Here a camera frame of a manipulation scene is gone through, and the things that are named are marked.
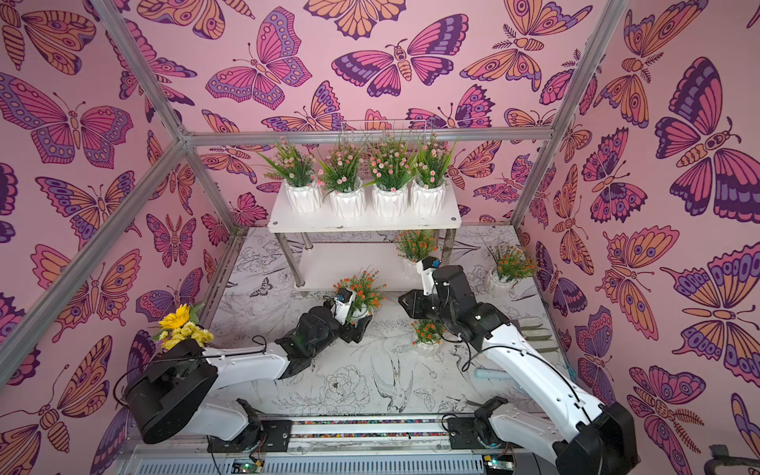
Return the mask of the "white two-tier rack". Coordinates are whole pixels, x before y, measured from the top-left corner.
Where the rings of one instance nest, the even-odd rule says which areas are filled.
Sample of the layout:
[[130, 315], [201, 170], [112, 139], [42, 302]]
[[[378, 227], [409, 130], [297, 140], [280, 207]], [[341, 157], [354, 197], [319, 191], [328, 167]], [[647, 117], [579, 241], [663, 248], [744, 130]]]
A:
[[270, 214], [267, 229], [276, 237], [293, 275], [295, 286], [303, 291], [331, 290], [340, 279], [362, 270], [376, 270], [376, 282], [392, 292], [420, 288], [421, 278], [404, 268], [393, 243], [380, 241], [331, 241], [312, 243], [310, 235], [325, 233], [386, 233], [432, 230], [444, 234], [441, 262], [449, 263], [456, 232], [462, 220], [456, 197], [447, 191], [443, 209], [433, 215], [410, 211], [399, 218], [385, 219], [371, 205], [358, 218], [343, 220], [327, 203], [314, 213], [299, 214], [281, 191]]

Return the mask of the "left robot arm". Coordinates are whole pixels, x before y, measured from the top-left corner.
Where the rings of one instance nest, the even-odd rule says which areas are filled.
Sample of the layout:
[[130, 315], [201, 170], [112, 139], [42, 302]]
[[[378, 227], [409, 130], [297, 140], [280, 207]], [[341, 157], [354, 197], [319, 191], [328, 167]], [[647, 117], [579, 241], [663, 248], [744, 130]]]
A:
[[224, 398], [223, 389], [294, 377], [336, 340], [360, 342], [371, 314], [348, 322], [338, 319], [339, 312], [342, 304], [314, 307], [271, 346], [204, 350], [195, 340], [174, 346], [152, 361], [124, 393], [142, 441], [156, 445], [176, 435], [203, 435], [209, 450], [217, 453], [260, 447], [264, 429], [257, 410], [243, 398]]

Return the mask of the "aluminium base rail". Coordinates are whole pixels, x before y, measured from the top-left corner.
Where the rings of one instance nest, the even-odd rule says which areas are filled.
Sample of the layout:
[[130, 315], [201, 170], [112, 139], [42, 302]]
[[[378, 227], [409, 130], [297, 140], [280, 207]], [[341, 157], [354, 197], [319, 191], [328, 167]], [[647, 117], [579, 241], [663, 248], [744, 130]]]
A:
[[524, 443], [485, 445], [470, 414], [262, 420], [254, 447], [238, 452], [209, 437], [159, 445], [129, 441], [117, 474], [616, 474], [599, 445], [539, 454]]

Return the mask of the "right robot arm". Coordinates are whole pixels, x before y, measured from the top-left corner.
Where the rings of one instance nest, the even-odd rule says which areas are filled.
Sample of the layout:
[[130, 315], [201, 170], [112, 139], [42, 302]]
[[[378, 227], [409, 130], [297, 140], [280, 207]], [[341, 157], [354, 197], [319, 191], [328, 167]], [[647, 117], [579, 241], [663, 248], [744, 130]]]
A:
[[398, 302], [415, 320], [432, 320], [506, 371], [543, 409], [542, 417], [494, 397], [474, 414], [483, 445], [514, 443], [552, 463], [560, 474], [627, 474], [639, 463], [633, 416], [571, 382], [535, 350], [519, 326], [477, 301], [459, 265], [418, 262], [422, 288]]

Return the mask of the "yellow flower bouquet vase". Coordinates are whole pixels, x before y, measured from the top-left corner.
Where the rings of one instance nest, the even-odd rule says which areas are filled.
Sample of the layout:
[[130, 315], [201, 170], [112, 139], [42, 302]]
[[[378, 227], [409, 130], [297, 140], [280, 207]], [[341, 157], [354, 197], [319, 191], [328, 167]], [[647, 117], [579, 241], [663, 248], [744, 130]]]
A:
[[159, 322], [160, 330], [152, 339], [158, 342], [161, 348], [168, 352], [186, 340], [194, 340], [198, 346], [205, 348], [213, 342], [213, 333], [200, 325], [200, 314], [205, 305], [183, 304], [174, 312], [164, 316]]

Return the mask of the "light blue scoop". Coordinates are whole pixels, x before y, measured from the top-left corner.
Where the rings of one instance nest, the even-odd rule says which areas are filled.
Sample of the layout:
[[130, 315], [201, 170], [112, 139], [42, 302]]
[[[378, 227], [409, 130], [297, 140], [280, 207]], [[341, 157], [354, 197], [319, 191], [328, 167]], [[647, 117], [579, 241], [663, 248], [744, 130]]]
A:
[[474, 371], [474, 377], [477, 379], [483, 379], [483, 380], [492, 380], [492, 381], [513, 381], [514, 378], [508, 374], [508, 372], [503, 370], [495, 370], [495, 369], [486, 369], [486, 368], [476, 368]]

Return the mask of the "orange flower pot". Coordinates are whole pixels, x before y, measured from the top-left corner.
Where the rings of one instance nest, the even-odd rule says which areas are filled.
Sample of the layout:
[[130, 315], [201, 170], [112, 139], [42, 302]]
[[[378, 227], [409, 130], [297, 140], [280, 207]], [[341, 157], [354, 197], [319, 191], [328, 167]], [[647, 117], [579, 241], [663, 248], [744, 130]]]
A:
[[433, 320], [417, 320], [413, 324], [415, 340], [413, 347], [418, 354], [425, 357], [435, 356], [439, 352], [445, 327]]
[[487, 292], [493, 297], [522, 300], [536, 294], [536, 264], [520, 247], [500, 243], [487, 249], [494, 267], [486, 280]]
[[334, 285], [335, 291], [344, 287], [356, 292], [353, 315], [349, 323], [356, 322], [365, 316], [370, 316], [375, 310], [382, 307], [384, 297], [381, 293], [384, 291], [385, 285], [378, 284], [378, 275], [379, 272], [377, 270], [365, 269], [358, 274], [354, 274], [352, 277], [340, 279]]
[[437, 251], [437, 235], [431, 230], [403, 231], [397, 235], [395, 244], [402, 259], [403, 271], [416, 276], [417, 264]]

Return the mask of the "pink flower pot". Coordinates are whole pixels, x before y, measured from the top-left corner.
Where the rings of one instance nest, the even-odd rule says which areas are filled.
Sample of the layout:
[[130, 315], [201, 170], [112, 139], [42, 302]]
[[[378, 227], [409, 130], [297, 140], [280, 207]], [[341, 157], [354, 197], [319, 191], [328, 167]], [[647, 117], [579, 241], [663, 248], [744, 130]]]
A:
[[344, 221], [360, 217], [366, 209], [359, 176], [362, 160], [362, 146], [351, 142], [338, 142], [319, 159], [322, 188], [332, 210]]
[[370, 148], [372, 203], [381, 218], [396, 219], [406, 213], [415, 158], [410, 144], [393, 136], [386, 136]]
[[271, 158], [261, 152], [259, 156], [283, 180], [282, 186], [293, 211], [299, 214], [317, 212], [323, 205], [323, 194], [314, 158], [287, 141], [277, 142], [274, 148], [276, 152]]
[[422, 142], [414, 156], [411, 207], [418, 215], [435, 215], [443, 209], [447, 195], [447, 172], [454, 158], [453, 147], [436, 134]]

